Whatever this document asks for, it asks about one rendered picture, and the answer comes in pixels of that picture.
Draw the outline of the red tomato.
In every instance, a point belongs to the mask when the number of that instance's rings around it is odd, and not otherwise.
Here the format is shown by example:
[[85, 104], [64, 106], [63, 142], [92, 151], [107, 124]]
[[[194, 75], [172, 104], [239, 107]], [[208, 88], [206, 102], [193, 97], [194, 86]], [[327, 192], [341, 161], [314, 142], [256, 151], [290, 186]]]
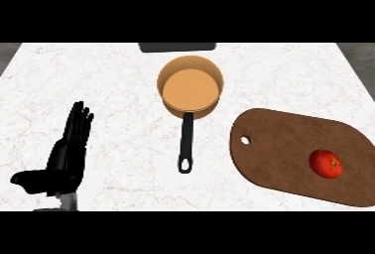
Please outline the red tomato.
[[324, 179], [336, 179], [342, 174], [342, 164], [332, 152], [314, 150], [308, 156], [308, 166]]

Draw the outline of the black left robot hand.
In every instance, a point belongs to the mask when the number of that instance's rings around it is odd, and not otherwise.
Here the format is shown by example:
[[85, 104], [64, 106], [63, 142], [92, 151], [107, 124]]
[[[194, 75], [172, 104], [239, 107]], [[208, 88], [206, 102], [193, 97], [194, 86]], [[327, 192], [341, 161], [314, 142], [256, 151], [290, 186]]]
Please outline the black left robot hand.
[[54, 143], [47, 167], [16, 173], [10, 183], [28, 194], [44, 192], [47, 196], [76, 191], [85, 170], [87, 142], [94, 115], [78, 101], [70, 109], [61, 139]]

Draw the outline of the dark grey appliance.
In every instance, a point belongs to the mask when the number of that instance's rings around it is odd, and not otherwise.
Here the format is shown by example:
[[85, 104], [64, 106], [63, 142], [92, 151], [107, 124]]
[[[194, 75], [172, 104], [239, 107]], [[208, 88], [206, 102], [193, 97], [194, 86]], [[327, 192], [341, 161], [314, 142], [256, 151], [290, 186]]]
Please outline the dark grey appliance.
[[212, 51], [215, 43], [140, 43], [143, 53]]

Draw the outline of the brown wooden cutting board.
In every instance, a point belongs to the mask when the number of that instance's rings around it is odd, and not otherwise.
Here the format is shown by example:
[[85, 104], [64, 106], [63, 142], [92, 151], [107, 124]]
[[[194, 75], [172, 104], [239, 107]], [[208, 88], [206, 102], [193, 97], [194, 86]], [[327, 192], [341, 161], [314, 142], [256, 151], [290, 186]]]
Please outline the brown wooden cutting board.
[[[317, 149], [332, 152], [342, 164], [342, 175], [333, 180], [308, 166]], [[256, 186], [351, 206], [375, 205], [375, 144], [349, 125], [253, 108], [233, 123], [230, 154]]]

